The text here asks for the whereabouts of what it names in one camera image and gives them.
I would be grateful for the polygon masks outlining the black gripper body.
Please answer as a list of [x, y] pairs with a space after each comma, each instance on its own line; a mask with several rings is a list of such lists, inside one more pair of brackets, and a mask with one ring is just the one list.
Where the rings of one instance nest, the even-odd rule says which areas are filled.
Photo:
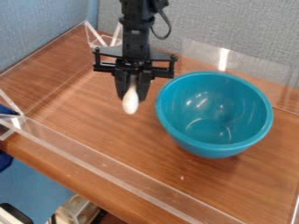
[[122, 30], [122, 45], [96, 48], [93, 70], [112, 73], [114, 77], [126, 79], [142, 71], [152, 73], [152, 79], [172, 78], [173, 65], [177, 61], [174, 55], [160, 52], [149, 46], [149, 31], [144, 29]]

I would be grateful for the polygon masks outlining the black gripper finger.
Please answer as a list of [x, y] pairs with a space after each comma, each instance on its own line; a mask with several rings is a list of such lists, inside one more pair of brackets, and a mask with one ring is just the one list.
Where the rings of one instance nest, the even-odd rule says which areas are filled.
[[114, 76], [117, 97], [122, 99], [128, 90], [129, 74], [126, 71], [122, 71], [121, 69], [117, 68], [113, 73], [113, 76]]
[[150, 86], [150, 81], [152, 81], [152, 73], [149, 71], [142, 71], [137, 75], [137, 88], [136, 88], [140, 102], [145, 100], [148, 89]]

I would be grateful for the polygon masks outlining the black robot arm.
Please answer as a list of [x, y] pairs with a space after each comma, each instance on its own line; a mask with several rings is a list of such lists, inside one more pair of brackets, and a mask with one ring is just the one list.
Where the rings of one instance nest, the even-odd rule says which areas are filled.
[[[122, 25], [122, 45], [117, 47], [96, 47], [93, 50], [96, 72], [110, 73], [114, 77], [116, 94], [124, 98], [130, 79], [136, 78], [136, 93], [141, 102], [148, 93], [150, 81], [158, 78], [173, 78], [177, 57], [160, 52], [149, 46], [149, 32], [160, 39], [168, 38], [172, 26], [162, 9], [168, 0], [118, 0]], [[154, 33], [154, 14], [158, 13], [168, 25], [168, 32], [161, 37]]]

